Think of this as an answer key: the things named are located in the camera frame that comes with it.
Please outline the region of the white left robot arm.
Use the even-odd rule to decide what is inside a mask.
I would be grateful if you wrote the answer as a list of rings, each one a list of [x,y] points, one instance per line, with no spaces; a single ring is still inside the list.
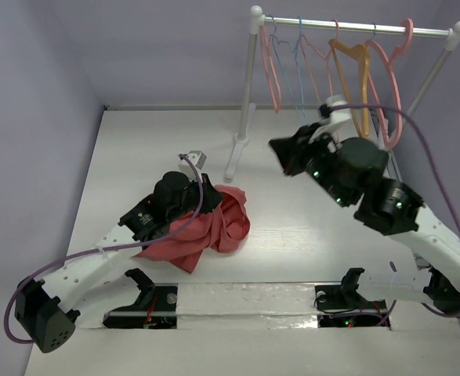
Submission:
[[[126,260],[178,234],[175,221],[192,223],[223,201],[205,173],[167,172],[151,194],[126,212],[93,248],[42,267],[22,280],[4,318],[15,317],[42,353],[62,346],[92,307],[103,304],[102,279]]]

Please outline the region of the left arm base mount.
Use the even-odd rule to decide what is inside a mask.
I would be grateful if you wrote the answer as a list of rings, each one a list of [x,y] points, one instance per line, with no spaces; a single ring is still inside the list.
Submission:
[[[177,284],[156,284],[140,269],[125,276],[139,290],[134,303],[111,310],[103,317],[107,329],[176,329]]]

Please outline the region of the thick pink plastic hanger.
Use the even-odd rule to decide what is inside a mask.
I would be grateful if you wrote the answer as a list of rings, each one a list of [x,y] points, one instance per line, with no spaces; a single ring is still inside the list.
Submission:
[[[379,58],[381,59],[383,66],[386,70],[386,74],[389,79],[389,83],[391,84],[391,88],[393,90],[394,104],[397,109],[396,125],[395,125],[395,129],[392,135],[389,134],[388,121],[386,120],[384,116],[382,107],[378,107],[375,110],[378,120],[379,120],[379,125],[380,125],[380,131],[379,131],[378,138],[379,138],[379,141],[382,141],[382,145],[384,146],[386,150],[391,150],[398,144],[398,142],[400,141],[402,131],[403,131],[403,118],[402,118],[402,114],[400,113],[402,110],[400,90],[398,87],[397,78],[393,70],[393,63],[396,60],[396,58],[404,55],[406,51],[408,50],[411,44],[412,37],[413,37],[414,22],[412,19],[407,18],[402,22],[401,26],[404,27],[404,37],[405,37],[404,44],[397,45],[394,48],[391,57],[387,56],[384,48],[381,47],[381,45],[378,42],[376,42],[374,39],[368,39],[364,43],[367,47],[373,48],[378,53]]]

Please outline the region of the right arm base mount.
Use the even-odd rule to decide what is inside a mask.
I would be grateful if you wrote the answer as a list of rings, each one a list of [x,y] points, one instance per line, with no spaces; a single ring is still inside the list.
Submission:
[[[338,284],[315,287],[313,307],[319,328],[391,328],[386,302],[367,300],[357,292],[363,272],[363,268],[350,268]]]

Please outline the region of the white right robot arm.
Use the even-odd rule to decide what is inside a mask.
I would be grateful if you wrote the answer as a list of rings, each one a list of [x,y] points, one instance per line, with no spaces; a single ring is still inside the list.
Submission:
[[[353,217],[427,262],[414,273],[371,272],[352,267],[334,298],[358,309],[371,301],[404,300],[433,306],[442,316],[460,319],[460,238],[434,215],[405,183],[384,175],[388,152],[372,141],[352,137],[336,143],[302,126],[291,137],[269,141],[286,176],[309,175],[342,208],[356,206]]]

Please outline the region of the red t shirt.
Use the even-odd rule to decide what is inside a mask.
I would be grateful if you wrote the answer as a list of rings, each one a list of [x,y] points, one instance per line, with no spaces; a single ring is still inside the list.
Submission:
[[[197,216],[186,229],[137,256],[153,262],[170,262],[192,273],[207,248],[220,254],[235,252],[251,228],[245,207],[247,197],[237,187],[217,185],[216,189],[223,194],[223,201],[215,211]]]

